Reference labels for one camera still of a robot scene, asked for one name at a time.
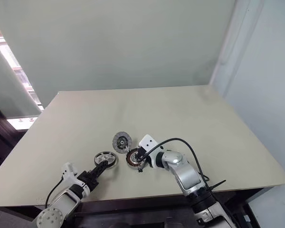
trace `black cable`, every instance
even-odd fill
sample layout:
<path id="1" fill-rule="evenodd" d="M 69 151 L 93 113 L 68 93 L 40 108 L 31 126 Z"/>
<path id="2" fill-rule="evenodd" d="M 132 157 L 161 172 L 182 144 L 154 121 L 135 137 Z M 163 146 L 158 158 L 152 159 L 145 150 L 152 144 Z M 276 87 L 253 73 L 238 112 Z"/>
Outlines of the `black cable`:
<path id="1" fill-rule="evenodd" d="M 50 195 L 53 193 L 53 191 L 58 187 L 59 184 L 61 184 L 61 182 L 63 181 L 63 177 L 61 177 L 61 180 L 57 183 L 57 185 L 55 185 L 55 187 L 53 187 L 53 189 L 49 192 L 48 196 L 47 196 L 47 200 L 46 200 L 46 208 L 48 207 L 48 199 L 50 197 Z"/>
<path id="2" fill-rule="evenodd" d="M 204 175 L 204 177 L 206 178 L 206 181 L 209 181 L 209 180 L 210 180 L 210 178 L 207 177 L 206 175 Z"/>
<path id="3" fill-rule="evenodd" d="M 164 145 L 164 144 L 166 144 L 166 143 L 168 143 L 168 142 L 171 142 L 171 141 L 181 141 L 181 142 L 183 142 L 184 144 L 186 144 L 186 145 L 188 146 L 188 148 L 190 149 L 190 151 L 191 151 L 192 154 L 193 154 L 193 157 L 194 157 L 194 159 L 195 159 L 196 165 L 198 166 L 198 169 L 199 169 L 200 176 L 201 176 L 201 178 L 203 179 L 203 181 L 204 181 L 204 183 L 205 183 L 205 185 L 206 185 L 207 190 L 210 191 L 210 193 L 211 193 L 211 195 L 213 196 L 213 198 L 214 198 L 217 202 L 220 203 L 220 205 L 223 207 L 223 209 L 226 211 L 226 213 L 230 216 L 231 220 L 236 224 L 236 226 L 240 228 L 241 226 L 238 224 L 238 222 L 237 222 L 236 219 L 233 217 L 233 215 L 231 214 L 231 212 L 226 208 L 226 206 L 225 206 L 224 204 L 222 204 L 222 203 L 215 197 L 215 195 L 214 195 L 213 192 L 212 192 L 212 189 L 213 189 L 214 187 L 217 187 L 218 185 L 224 183 L 226 180 L 221 181 L 220 183 L 214 185 L 213 187 L 209 187 L 209 185 L 208 185 L 208 183 L 207 183 L 207 181 L 206 181 L 206 179 L 205 179 L 205 175 L 203 174 L 203 171 L 202 171 L 202 169 L 201 169 L 200 163 L 199 163 L 199 161 L 198 161 L 198 158 L 197 158 L 197 156 L 196 156 L 194 150 L 192 149 L 192 147 L 190 146 L 190 144 L 187 143 L 185 140 L 180 139 L 180 138 L 167 139 L 167 140 L 161 142 L 160 144 L 157 144 L 156 146 L 154 146 L 149 152 L 147 152 L 146 154 L 144 154 L 143 157 L 142 157 L 140 160 L 138 160 L 137 162 L 142 162 L 142 161 L 143 161 L 146 157 L 148 157 L 149 154 L 152 153 L 154 150 L 156 150 L 156 149 L 159 148 L 160 146 L 162 146 L 162 145 Z"/>

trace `gear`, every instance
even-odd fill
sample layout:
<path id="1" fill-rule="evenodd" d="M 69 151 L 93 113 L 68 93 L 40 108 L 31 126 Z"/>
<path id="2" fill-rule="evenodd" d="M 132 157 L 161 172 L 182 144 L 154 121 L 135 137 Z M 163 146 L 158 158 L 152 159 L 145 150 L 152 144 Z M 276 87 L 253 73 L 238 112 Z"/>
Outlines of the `gear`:
<path id="1" fill-rule="evenodd" d="M 127 132 L 118 132 L 113 138 L 113 148 L 119 153 L 129 152 L 132 139 Z"/>

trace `small wheel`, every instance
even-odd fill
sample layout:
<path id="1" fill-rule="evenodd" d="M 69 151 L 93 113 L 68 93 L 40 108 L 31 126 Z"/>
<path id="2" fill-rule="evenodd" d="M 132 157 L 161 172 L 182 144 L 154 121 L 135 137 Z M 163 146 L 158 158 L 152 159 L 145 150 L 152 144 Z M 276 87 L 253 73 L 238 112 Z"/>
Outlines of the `small wheel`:
<path id="1" fill-rule="evenodd" d="M 105 151 L 97 154 L 94 157 L 94 163 L 95 165 L 99 165 L 103 161 L 108 161 L 108 167 L 111 167 L 115 164 L 116 162 L 116 155 L 112 152 Z"/>

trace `floor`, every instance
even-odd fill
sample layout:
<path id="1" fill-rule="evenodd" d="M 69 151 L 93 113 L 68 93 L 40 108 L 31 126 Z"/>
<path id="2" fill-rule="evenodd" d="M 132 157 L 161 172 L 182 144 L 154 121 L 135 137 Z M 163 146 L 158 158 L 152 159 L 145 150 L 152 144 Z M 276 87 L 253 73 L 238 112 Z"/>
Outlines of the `floor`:
<path id="1" fill-rule="evenodd" d="M 31 228 L 31 222 L 0 211 L 0 228 Z"/>
<path id="2" fill-rule="evenodd" d="M 183 228 L 200 227 L 193 217 L 191 208 L 162 209 L 157 211 L 146 210 L 86 216 L 77 224 L 77 227 L 110 228 L 120 222 L 125 222 L 133 227 L 145 224 L 144 227 L 149 227 L 150 224 L 160 224 L 163 222 L 172 227 L 174 227 L 173 224 L 181 224 Z"/>

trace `wall molding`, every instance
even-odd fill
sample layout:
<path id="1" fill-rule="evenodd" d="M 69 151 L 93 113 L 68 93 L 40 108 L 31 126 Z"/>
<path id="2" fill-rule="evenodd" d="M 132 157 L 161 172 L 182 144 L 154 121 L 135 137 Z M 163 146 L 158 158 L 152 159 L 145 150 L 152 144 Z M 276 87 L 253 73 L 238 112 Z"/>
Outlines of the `wall molding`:
<path id="1" fill-rule="evenodd" d="M 211 76 L 210 85 L 225 98 L 238 72 L 265 0 L 237 0 Z"/>

